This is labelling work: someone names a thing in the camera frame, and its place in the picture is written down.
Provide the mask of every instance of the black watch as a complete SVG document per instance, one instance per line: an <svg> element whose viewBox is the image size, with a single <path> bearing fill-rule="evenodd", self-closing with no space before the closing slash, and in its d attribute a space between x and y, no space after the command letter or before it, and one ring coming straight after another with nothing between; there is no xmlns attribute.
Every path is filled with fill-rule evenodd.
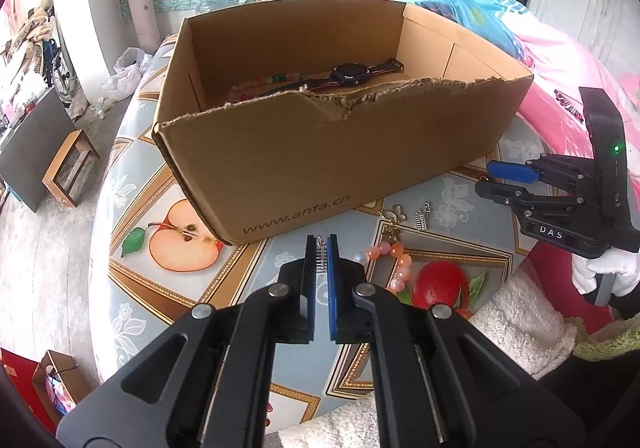
<svg viewBox="0 0 640 448"><path fill-rule="evenodd" d="M355 87L367 83L372 76L384 73L399 73L404 70L404 65L398 60L391 59L386 62L367 67L361 63L345 63L334 67L334 70L325 78L313 78L300 80L276 89L271 89L261 96L271 96L278 92L297 91L300 87L306 87L309 91L324 89L326 87Z"/></svg>

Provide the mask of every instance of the gray floor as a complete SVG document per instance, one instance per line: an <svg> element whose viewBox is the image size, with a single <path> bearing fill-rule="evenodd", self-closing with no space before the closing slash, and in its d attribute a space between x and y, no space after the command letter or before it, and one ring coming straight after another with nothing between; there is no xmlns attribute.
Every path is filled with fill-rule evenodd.
<svg viewBox="0 0 640 448"><path fill-rule="evenodd" d="M78 208L48 196L34 214L9 195L0 213L0 346L39 361L47 349L71 354L90 388L98 385L88 313L88 266L95 205L130 98L104 120L90 110L76 122L100 155L72 191Z"/></svg>

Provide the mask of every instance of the bolt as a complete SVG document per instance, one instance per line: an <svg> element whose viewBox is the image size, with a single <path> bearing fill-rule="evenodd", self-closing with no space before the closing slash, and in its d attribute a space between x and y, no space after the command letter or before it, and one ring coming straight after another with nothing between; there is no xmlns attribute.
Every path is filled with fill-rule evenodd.
<svg viewBox="0 0 640 448"><path fill-rule="evenodd" d="M203 318L207 318L211 316L212 308L207 303L199 303L193 309L191 309L191 316L193 316L196 320L202 320Z"/></svg>
<svg viewBox="0 0 640 448"><path fill-rule="evenodd" d="M431 308L431 314L433 314L436 318L446 320L447 318L451 318L453 311L448 305L438 303Z"/></svg>
<svg viewBox="0 0 640 448"><path fill-rule="evenodd" d="M373 284L358 284L356 286L356 294L360 296L372 296L376 292L376 286Z"/></svg>
<svg viewBox="0 0 640 448"><path fill-rule="evenodd" d="M269 286L269 294L271 296L284 296L289 292L287 284L273 284Z"/></svg>

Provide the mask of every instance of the wooden stool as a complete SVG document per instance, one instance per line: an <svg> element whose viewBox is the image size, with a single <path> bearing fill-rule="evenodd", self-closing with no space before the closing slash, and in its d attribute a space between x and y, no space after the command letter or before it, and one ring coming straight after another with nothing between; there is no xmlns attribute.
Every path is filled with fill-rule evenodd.
<svg viewBox="0 0 640 448"><path fill-rule="evenodd" d="M71 156L73 148L77 148L80 152L80 157L76 160L76 164L71 169L66 181L63 184L56 179L60 170ZM69 195L71 187L78 179L80 169L86 163L87 158L93 154L95 158L99 158L98 153L95 151L94 146L89 141L84 130L75 130L66 136L65 142L60 146L56 157L53 158L47 173L44 174L42 182L44 186L51 192L51 194L62 204L65 208L75 208L76 203Z"/></svg>

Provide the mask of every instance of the cardboard box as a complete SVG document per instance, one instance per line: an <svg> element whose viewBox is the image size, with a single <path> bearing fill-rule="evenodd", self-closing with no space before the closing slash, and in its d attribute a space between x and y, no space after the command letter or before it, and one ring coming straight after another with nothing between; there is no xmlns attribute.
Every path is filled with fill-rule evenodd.
<svg viewBox="0 0 640 448"><path fill-rule="evenodd" d="M229 89L249 80L390 58L404 72L363 88L225 106ZM153 136L213 234L241 244L487 154L531 82L529 70L491 43L411 4L261 2L185 19Z"/></svg>
<svg viewBox="0 0 640 448"><path fill-rule="evenodd" d="M49 415L53 423L57 425L63 416L54 408L53 403L47 396L47 375L45 374L45 369L49 365L53 366L54 370L59 375L60 380L65 385L69 396L75 404L78 404L89 394L89 389L82 379L82 376L80 376L80 372L76 367L76 362L71 356L61 354L60 352L56 351L45 352L44 356L42 357L42 361L33 373L31 383L33 383L33 388L35 388L36 393L40 398L40 402L47 412L47 415Z"/></svg>

